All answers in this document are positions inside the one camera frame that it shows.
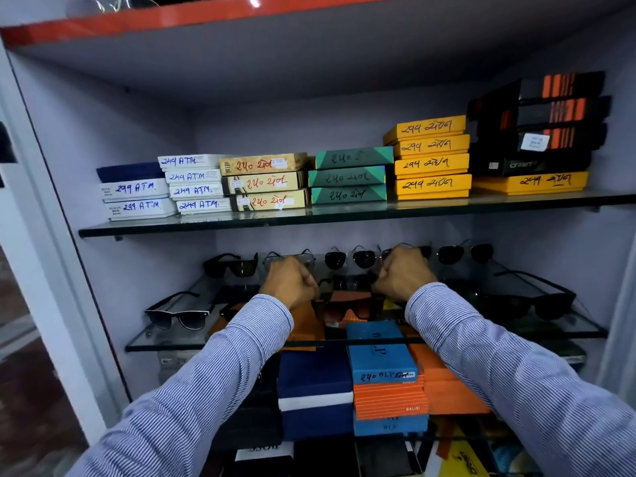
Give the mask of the person's left hand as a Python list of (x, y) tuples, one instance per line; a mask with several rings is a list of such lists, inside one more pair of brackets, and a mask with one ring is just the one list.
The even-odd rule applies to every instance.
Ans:
[(304, 266), (295, 257), (273, 262), (259, 293), (278, 299), (291, 311), (298, 306), (300, 268)]

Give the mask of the person's right hand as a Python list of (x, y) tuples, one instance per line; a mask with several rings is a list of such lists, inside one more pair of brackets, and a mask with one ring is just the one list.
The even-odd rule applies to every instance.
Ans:
[(427, 285), (438, 282), (426, 258), (419, 248), (399, 244), (383, 261), (390, 264), (394, 276), (395, 302), (406, 303), (415, 292)]

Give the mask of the dark brown-lens sunglasses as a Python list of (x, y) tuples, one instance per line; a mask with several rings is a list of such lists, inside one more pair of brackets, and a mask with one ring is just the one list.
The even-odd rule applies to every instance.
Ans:
[(385, 297), (371, 291), (370, 275), (335, 275), (319, 282), (319, 297), (312, 302), (314, 313), (328, 328), (344, 329), (351, 322), (378, 320)]

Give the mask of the person's left forearm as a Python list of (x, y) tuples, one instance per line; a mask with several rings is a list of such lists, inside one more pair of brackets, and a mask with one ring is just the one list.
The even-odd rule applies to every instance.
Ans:
[(226, 328), (122, 419), (65, 477), (195, 477), (219, 427), (294, 328), (290, 297), (258, 294)]

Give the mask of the person's right forearm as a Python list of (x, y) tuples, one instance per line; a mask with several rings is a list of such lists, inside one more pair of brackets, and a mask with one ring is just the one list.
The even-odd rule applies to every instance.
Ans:
[(501, 417), (546, 477), (636, 477), (636, 411), (555, 353), (485, 319), (439, 282), (406, 320)]

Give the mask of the orange flat box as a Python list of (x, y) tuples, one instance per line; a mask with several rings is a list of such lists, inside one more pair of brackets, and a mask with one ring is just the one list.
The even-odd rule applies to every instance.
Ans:
[(291, 310), (293, 329), (286, 343), (324, 341), (324, 326), (315, 315), (311, 302)]

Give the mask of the dark aviator sunglasses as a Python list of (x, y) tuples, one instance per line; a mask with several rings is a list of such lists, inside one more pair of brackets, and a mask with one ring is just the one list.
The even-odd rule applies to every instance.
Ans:
[(360, 245), (356, 246), (352, 252), (349, 253), (340, 251), (334, 247), (325, 254), (324, 263), (328, 269), (337, 271), (344, 268), (349, 259), (351, 259), (358, 268), (369, 270), (376, 264), (377, 255), (375, 251), (362, 248)]

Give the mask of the light blue box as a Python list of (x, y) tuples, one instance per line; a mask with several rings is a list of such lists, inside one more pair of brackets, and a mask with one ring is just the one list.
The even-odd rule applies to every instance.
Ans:
[(355, 385), (410, 383), (418, 378), (418, 367), (405, 344), (384, 343), (385, 339), (402, 337), (392, 320), (350, 322), (347, 340), (370, 341), (349, 344), (348, 356)]

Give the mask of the round dark sunglasses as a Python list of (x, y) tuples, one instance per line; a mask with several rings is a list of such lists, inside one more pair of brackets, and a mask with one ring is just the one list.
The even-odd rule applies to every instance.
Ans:
[(457, 264), (465, 255), (468, 255), (477, 264), (486, 264), (494, 256), (494, 247), (490, 243), (475, 245), (448, 245), (437, 251), (438, 261), (444, 265)]

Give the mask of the chunky black sunglasses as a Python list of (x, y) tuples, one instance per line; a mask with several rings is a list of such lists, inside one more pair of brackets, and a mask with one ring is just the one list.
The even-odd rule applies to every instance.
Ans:
[(243, 259), (232, 253), (223, 253), (203, 262), (203, 271), (211, 279), (222, 279), (227, 270), (238, 278), (248, 278), (258, 268), (258, 253), (252, 258)]

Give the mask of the long glass shelf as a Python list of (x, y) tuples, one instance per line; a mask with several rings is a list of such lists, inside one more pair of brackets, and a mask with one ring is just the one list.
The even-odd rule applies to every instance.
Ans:
[(636, 191), (584, 189), (579, 192), (526, 196), (505, 196), (485, 192), (469, 198), (361, 202), (285, 210), (212, 212), (192, 216), (117, 221), (79, 229), (78, 236), (81, 239), (113, 237), (115, 240), (122, 240), (126, 235), (627, 205), (636, 205)]

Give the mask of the teal box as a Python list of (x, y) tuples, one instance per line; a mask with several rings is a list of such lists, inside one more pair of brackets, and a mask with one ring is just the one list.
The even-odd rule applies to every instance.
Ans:
[(308, 172), (308, 186), (311, 188), (373, 186), (386, 183), (386, 167), (349, 167)]
[(315, 155), (315, 169), (386, 166), (394, 163), (391, 146), (320, 151)]
[(310, 192), (313, 205), (376, 202), (387, 200), (387, 189), (385, 184), (313, 187)]

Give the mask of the beige patterned box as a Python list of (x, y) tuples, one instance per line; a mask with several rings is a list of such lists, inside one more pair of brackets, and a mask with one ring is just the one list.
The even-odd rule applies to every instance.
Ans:
[(296, 191), (307, 187), (307, 172), (281, 172), (221, 177), (221, 187), (226, 196), (235, 194), (259, 194), (276, 191)]
[(218, 162), (221, 175), (230, 177), (297, 172), (307, 166), (308, 160), (309, 157), (306, 152), (297, 152), (223, 157)]
[(288, 210), (306, 208), (311, 204), (308, 189), (294, 191), (261, 192), (228, 196), (234, 212), (254, 212), (266, 210)]

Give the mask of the navy box with white band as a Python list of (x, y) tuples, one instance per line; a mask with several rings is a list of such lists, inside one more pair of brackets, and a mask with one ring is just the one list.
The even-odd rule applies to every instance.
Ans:
[(277, 396), (283, 441), (352, 434), (354, 394), (346, 346), (283, 351)]

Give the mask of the orange ribbed box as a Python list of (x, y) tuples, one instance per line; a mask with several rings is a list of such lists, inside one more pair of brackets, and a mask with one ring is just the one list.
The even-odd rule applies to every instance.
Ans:
[(394, 384), (355, 384), (354, 420), (428, 415), (429, 401), (424, 391), (425, 377)]

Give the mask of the black sunglasses with white trim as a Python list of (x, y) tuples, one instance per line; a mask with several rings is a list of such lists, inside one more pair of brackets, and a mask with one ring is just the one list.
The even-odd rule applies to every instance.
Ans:
[(177, 320), (183, 328), (196, 331), (204, 328), (211, 311), (210, 297), (199, 292), (179, 291), (152, 304), (144, 313), (158, 329), (169, 330)]

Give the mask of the plain orange box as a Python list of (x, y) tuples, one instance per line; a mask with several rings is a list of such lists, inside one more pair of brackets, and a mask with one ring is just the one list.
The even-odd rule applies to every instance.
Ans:
[(429, 346), (407, 344), (424, 374), (424, 393), (432, 416), (486, 415), (487, 404), (464, 384)]

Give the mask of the flat white box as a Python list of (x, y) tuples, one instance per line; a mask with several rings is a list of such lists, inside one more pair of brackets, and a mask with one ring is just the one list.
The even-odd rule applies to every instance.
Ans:
[(219, 169), (175, 169), (164, 171), (164, 176), (170, 186), (185, 184), (218, 184), (222, 180)]
[(232, 200), (226, 197), (178, 200), (176, 205), (181, 216), (232, 211)]
[(169, 195), (174, 201), (226, 196), (221, 183), (169, 184)]
[(160, 168), (164, 172), (174, 170), (217, 170), (220, 167), (220, 160), (233, 158), (229, 154), (190, 154), (160, 156), (157, 158)]

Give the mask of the blue box under orange box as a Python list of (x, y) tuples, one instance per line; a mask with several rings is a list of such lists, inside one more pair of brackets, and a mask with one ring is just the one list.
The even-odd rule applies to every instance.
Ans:
[(389, 417), (370, 420), (353, 420), (355, 436), (376, 436), (384, 434), (424, 433), (427, 431), (427, 414)]

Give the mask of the black box with white label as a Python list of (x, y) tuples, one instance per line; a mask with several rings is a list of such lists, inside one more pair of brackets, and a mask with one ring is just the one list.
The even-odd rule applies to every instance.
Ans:
[(232, 477), (291, 477), (294, 469), (294, 443), (238, 450)]

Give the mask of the short glass shelf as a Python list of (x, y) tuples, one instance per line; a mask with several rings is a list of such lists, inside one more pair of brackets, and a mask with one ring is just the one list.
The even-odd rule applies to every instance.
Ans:
[[(448, 275), (446, 284), (473, 304), (482, 314), (486, 315), (485, 304), (481, 301), (485, 296), (505, 296), (507, 294), (517, 296), (550, 296), (556, 293), (556, 289), (548, 291), (548, 284), (533, 279), (528, 275), (510, 273), (496, 276), (498, 272), (505, 272), (504, 266), (496, 261), (486, 265), (465, 264), (458, 270), (446, 266), (441, 270), (441, 275)], [(127, 353), (132, 352), (159, 352), (177, 350), (200, 350), (210, 335), (220, 328), (220, 323), (225, 320), (221, 316), (222, 309), (232, 301), (240, 297), (248, 297), (258, 289), (255, 285), (220, 286), (219, 283), (208, 281), (206, 296), (211, 297), (215, 304), (211, 314), (206, 317), (203, 329), (189, 330), (180, 324), (174, 324), (170, 329), (160, 329), (154, 324), (149, 324), (129, 344), (125, 346)], [(606, 338), (608, 330), (593, 322), (587, 316), (580, 314), (574, 308), (558, 319), (545, 320), (536, 314), (535, 306), (531, 306), (528, 312), (519, 318), (513, 318), (502, 310), (496, 313), (496, 322), (513, 333), (532, 342), (576, 340), (588, 338)], [(322, 341), (328, 344), (342, 342), (346, 339), (346, 321), (322, 323), (322, 329), (317, 336), (301, 335), (290, 337), (286, 348), (293, 350), (311, 349), (315, 345), (322, 346)]]

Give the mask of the large black sunglasses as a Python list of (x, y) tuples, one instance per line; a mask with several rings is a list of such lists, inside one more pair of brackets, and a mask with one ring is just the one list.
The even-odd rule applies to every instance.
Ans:
[(507, 275), (523, 275), (537, 280), (557, 293), (542, 294), (540, 296), (523, 296), (517, 294), (494, 294), (492, 292), (475, 292), (478, 311), (485, 318), (503, 325), (515, 319), (526, 316), (530, 309), (534, 309), (538, 318), (545, 321), (557, 320), (572, 310), (577, 294), (572, 290), (556, 284), (550, 280), (520, 270), (505, 270), (494, 273), (494, 277)]

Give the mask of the wide yellow box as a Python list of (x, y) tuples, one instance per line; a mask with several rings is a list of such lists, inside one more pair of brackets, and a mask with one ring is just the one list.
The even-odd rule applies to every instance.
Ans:
[(584, 190), (588, 171), (532, 174), (512, 177), (474, 177), (472, 188), (508, 196), (578, 192)]

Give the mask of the plain black box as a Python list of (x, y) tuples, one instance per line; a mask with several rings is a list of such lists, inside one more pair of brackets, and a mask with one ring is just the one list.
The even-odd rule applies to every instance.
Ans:
[(580, 172), (588, 169), (592, 154), (580, 149), (495, 152), (474, 147), (469, 151), (469, 173), (479, 177), (513, 177)]

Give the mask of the white labelled box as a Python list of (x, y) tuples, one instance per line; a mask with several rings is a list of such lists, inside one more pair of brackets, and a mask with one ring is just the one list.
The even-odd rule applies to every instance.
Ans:
[(178, 213), (169, 197), (104, 202), (110, 222), (160, 219)]

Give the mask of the yellow packet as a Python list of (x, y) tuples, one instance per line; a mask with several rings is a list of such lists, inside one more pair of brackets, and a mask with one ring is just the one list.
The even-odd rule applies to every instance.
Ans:
[(438, 477), (490, 477), (465, 440), (440, 440), (436, 455), (441, 458)]

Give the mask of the white box with blue lid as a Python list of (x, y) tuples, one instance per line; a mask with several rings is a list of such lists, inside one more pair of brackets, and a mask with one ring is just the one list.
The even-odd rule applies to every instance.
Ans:
[(169, 196), (169, 186), (158, 162), (100, 167), (96, 172), (105, 203)]

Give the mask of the black orange-striped box, white sticker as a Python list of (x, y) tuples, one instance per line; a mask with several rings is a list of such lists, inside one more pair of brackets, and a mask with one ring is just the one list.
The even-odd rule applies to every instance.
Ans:
[(470, 151), (485, 154), (578, 151), (600, 149), (608, 135), (607, 123), (582, 123), (546, 128), (511, 128), (485, 132), (470, 145)]

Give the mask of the black box with orange stripes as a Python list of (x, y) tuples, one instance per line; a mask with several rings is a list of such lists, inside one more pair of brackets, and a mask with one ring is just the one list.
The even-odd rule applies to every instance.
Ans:
[(467, 117), (474, 120), (487, 112), (499, 109), (506, 110), (568, 98), (597, 97), (603, 91), (606, 74), (606, 71), (574, 72), (517, 79), (470, 101)]
[(610, 114), (612, 96), (568, 98), (518, 105), (508, 109), (482, 109), (476, 114), (478, 131), (555, 128), (603, 122)]

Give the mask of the orange-edged cabinet shelf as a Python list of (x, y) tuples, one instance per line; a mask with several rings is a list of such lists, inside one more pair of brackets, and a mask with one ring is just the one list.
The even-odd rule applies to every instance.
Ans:
[(481, 79), (636, 0), (207, 0), (0, 28), (12, 55), (187, 105)]

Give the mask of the clear glasses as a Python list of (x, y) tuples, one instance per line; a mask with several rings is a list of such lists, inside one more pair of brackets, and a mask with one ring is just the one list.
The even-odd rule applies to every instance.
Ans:
[(154, 0), (69, 0), (65, 15), (67, 18), (86, 18), (154, 7), (159, 7)]

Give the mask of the grey-lens thin-frame glasses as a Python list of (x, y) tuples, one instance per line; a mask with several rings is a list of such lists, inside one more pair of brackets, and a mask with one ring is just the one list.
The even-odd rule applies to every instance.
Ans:
[(306, 248), (304, 251), (302, 251), (299, 254), (293, 254), (293, 255), (282, 255), (275, 251), (270, 251), (264, 257), (262, 264), (264, 265), (266, 271), (269, 271), (273, 262), (282, 261), (286, 257), (295, 257), (306, 269), (310, 271), (313, 271), (314, 269), (316, 257), (308, 248)]

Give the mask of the white cabinet frame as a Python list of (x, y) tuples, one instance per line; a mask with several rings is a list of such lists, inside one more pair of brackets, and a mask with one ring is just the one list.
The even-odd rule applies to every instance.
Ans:
[(129, 394), (1, 38), (0, 245), (93, 445)]

